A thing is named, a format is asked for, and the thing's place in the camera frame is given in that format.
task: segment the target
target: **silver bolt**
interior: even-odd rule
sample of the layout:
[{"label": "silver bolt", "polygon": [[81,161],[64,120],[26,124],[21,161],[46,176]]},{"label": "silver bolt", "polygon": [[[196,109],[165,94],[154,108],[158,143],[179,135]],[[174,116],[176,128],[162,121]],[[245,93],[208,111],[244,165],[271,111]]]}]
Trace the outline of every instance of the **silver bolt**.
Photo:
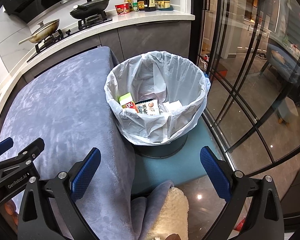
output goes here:
[{"label": "silver bolt", "polygon": [[271,177],[271,176],[269,176],[269,175],[266,175],[266,181],[269,181],[269,182],[271,182],[271,181],[272,181],[272,177]]},{"label": "silver bolt", "polygon": [[35,180],[36,180],[36,177],[31,177],[31,178],[29,179],[29,182],[30,182],[30,183],[34,183]]},{"label": "silver bolt", "polygon": [[58,174],[58,178],[59,179],[64,179],[65,177],[67,176],[67,173],[66,172],[60,172],[59,174]]},{"label": "silver bolt", "polygon": [[243,177],[243,173],[241,171],[235,171],[234,175],[238,178],[242,178]]}]

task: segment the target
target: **white countertop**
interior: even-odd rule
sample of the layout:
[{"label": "white countertop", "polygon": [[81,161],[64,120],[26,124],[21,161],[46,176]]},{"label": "white countertop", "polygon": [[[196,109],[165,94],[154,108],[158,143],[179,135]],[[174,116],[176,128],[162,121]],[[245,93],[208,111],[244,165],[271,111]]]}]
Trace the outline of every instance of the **white countertop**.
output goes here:
[{"label": "white countertop", "polygon": [[12,92],[12,89],[14,88],[20,77],[40,61],[57,52],[58,50],[63,49],[79,40],[112,29],[133,24],[171,20],[194,20],[194,15],[179,11],[130,12],[123,15],[112,15],[112,21],[102,23],[100,25],[96,25],[94,27],[75,33],[70,37],[59,41],[55,45],[52,45],[29,62],[26,62],[34,52],[34,50],[31,50],[14,67],[14,69],[12,70],[13,76],[7,81],[5,86],[0,91],[0,113],[5,102],[8,99],[8,96]]}]

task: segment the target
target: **white plastic bag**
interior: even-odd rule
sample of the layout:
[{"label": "white plastic bag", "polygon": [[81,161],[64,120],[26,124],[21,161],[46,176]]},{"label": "white plastic bag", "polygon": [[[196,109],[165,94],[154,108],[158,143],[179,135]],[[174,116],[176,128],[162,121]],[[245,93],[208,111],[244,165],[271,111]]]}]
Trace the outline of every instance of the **white plastic bag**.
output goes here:
[{"label": "white plastic bag", "polygon": [[[197,125],[207,105],[210,81],[190,60],[152,51],[113,68],[104,88],[122,135],[135,145],[155,146],[168,144]],[[134,102],[157,97],[159,108],[164,102],[178,100],[183,106],[160,115],[139,114],[118,103],[129,92]]]}]

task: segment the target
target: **floor mat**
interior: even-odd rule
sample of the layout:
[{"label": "floor mat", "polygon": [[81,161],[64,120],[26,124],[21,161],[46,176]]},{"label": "floor mat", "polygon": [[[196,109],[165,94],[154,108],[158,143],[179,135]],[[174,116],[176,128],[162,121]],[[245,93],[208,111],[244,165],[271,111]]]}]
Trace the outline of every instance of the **floor mat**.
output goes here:
[{"label": "floor mat", "polygon": [[132,183],[132,194],[152,190],[167,179],[175,186],[207,175],[200,163],[200,150],[209,146],[220,159],[215,142],[202,117],[189,134],[184,147],[175,155],[166,159],[151,159],[136,155],[135,177]]}]

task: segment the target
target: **wok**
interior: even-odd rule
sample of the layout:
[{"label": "wok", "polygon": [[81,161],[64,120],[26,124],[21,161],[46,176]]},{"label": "wok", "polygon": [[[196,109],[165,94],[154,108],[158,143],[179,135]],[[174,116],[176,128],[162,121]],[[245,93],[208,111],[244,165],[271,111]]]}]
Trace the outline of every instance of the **wok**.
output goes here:
[{"label": "wok", "polygon": [[85,19],[104,11],[109,4],[109,0],[87,0],[83,5],[75,5],[70,15],[75,19]]},{"label": "wok", "polygon": [[51,34],[55,33],[59,27],[60,19],[48,22],[43,24],[43,21],[39,22],[40,28],[37,29],[30,37],[19,41],[19,45],[26,41],[30,41],[31,43],[39,43],[40,41],[44,40]]}]

